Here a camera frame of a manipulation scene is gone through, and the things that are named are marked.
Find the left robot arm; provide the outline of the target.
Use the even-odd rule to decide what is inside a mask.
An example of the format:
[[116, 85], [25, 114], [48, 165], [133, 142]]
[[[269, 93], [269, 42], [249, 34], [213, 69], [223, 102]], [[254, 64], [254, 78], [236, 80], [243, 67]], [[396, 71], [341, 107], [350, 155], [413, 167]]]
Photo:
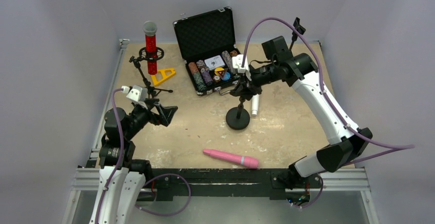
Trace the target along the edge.
[[132, 139], [147, 124], [169, 126], [177, 106], [162, 106], [158, 99], [135, 104], [130, 113], [116, 105], [105, 114], [105, 133], [99, 152], [99, 181], [90, 223], [127, 223], [146, 178], [150, 162], [133, 159]]

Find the pink microphone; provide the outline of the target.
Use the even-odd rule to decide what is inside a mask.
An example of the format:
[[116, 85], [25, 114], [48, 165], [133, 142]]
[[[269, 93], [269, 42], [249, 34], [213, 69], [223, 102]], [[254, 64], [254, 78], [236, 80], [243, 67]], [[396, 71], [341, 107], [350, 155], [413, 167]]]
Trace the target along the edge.
[[256, 158], [249, 156], [241, 156], [214, 149], [204, 149], [203, 153], [209, 157], [231, 162], [249, 169], [257, 169], [259, 166], [259, 161]]

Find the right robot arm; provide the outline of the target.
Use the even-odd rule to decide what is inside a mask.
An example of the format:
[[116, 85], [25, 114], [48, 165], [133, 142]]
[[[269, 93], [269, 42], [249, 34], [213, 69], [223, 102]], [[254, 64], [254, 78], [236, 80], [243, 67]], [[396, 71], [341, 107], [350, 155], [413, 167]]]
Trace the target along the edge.
[[306, 102], [320, 123], [329, 144], [312, 155], [292, 163], [281, 182], [293, 188], [307, 177], [323, 171], [335, 172], [362, 154], [368, 142], [362, 136], [372, 138], [368, 128], [360, 128], [331, 97], [320, 80], [319, 67], [312, 58], [301, 53], [294, 56], [282, 36], [262, 44], [269, 64], [254, 68], [239, 54], [232, 58], [232, 66], [240, 76], [239, 83], [230, 91], [240, 102], [261, 94], [262, 86], [276, 81], [286, 82]]

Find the red glitter microphone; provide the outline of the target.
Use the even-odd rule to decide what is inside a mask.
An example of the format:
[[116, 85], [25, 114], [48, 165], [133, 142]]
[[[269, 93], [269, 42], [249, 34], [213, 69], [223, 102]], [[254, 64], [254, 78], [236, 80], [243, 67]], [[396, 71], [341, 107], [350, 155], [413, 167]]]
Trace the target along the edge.
[[146, 43], [146, 58], [148, 73], [150, 75], [157, 74], [157, 47], [156, 47], [156, 32], [157, 25], [155, 22], [146, 21], [143, 24], [143, 31], [145, 33], [145, 43]]

